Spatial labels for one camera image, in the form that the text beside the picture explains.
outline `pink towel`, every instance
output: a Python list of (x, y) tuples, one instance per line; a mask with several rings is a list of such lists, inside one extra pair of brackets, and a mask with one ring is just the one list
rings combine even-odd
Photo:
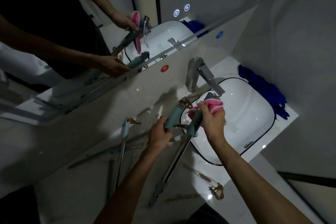
[[(204, 103), (208, 106), (208, 109), (211, 113), (215, 113), (221, 109), (223, 109), (223, 102), (216, 98), (208, 98), (204, 101)], [(198, 106), (194, 106), (190, 109), (187, 114), (190, 119), (193, 119), (195, 112), (199, 109)]]
[[(134, 11), (131, 15), (131, 21), (134, 22), (137, 26), (140, 25), (140, 14), (138, 11)], [(141, 36), (138, 35), (134, 41), (134, 45), (135, 45), (135, 48), (136, 48), (136, 51), (138, 52), (138, 54), (141, 53), (141, 43), (140, 43), (140, 39), (141, 39)]]

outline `blue towel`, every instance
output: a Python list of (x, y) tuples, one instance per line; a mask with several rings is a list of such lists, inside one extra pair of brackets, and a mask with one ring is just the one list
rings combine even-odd
[(239, 76), (249, 81), (249, 85), (262, 95), (273, 108), (275, 114), (287, 120), (289, 114), (285, 111), (286, 98), (277, 86), (266, 82), (260, 75), (242, 65), (238, 66)]
[[(196, 32), (198, 32), (198, 31), (200, 31), (201, 29), (204, 29), (204, 28), (205, 28), (204, 24), (203, 24), (203, 23), (200, 23), (200, 22), (198, 22), (198, 21), (189, 21), (189, 22), (182, 21), (182, 23), (183, 23), (184, 25), (186, 25), (187, 28), (190, 29), (191, 32), (193, 32), (194, 34), (195, 34)], [(199, 35), (197, 36), (197, 38), (200, 38), (202, 35), (205, 35), (205, 34), (208, 33), (208, 32), (209, 32), (208, 30), (207, 30), (207, 31), (204, 31), (202, 34), (199, 34)]]

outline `person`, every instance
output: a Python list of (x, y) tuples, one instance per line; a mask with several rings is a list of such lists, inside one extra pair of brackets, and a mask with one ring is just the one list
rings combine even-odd
[[(118, 27), (138, 30), (108, 0), (92, 0)], [(87, 68), (118, 77), (130, 69), (111, 53), (79, 0), (0, 0), (0, 41), (44, 60), (69, 79)]]
[[(224, 168), (236, 185), (239, 193), (258, 224), (312, 224), (290, 201), (262, 178), (225, 140), (225, 111), (211, 114), (204, 102), (198, 104), (203, 113), (203, 127), (208, 141)], [(107, 205), (100, 212), (94, 224), (132, 222), (137, 202), (156, 157), (168, 145), (172, 131), (164, 131), (167, 118), (161, 117), (149, 132), (148, 147)], [(185, 223), (227, 223), (215, 210), (204, 204)]]

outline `white sink basin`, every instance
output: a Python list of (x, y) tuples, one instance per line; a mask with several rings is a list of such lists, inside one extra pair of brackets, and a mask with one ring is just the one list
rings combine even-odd
[[(224, 135), (228, 143), (241, 155), (270, 130), (275, 121), (275, 114), (266, 99), (246, 81), (228, 78), (219, 85), (225, 90), (220, 97), (225, 109)], [(195, 106), (204, 100), (206, 95), (207, 93), (192, 104)], [(189, 124), (190, 121), (187, 110), (184, 110), (180, 123)], [(193, 138), (191, 143), (207, 162), (221, 165), (202, 127), (198, 130), (198, 137)]]

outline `chrome faucet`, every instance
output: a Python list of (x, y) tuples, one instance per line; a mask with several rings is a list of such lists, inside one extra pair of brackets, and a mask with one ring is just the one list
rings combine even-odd
[(212, 87), (219, 97), (225, 93), (221, 86), (215, 82), (213, 74), (204, 63), (204, 60), (200, 57), (192, 58), (188, 64), (185, 85), (187, 86), (189, 92), (194, 93), (196, 91), (196, 84), (199, 75), (201, 75), (207, 84)]

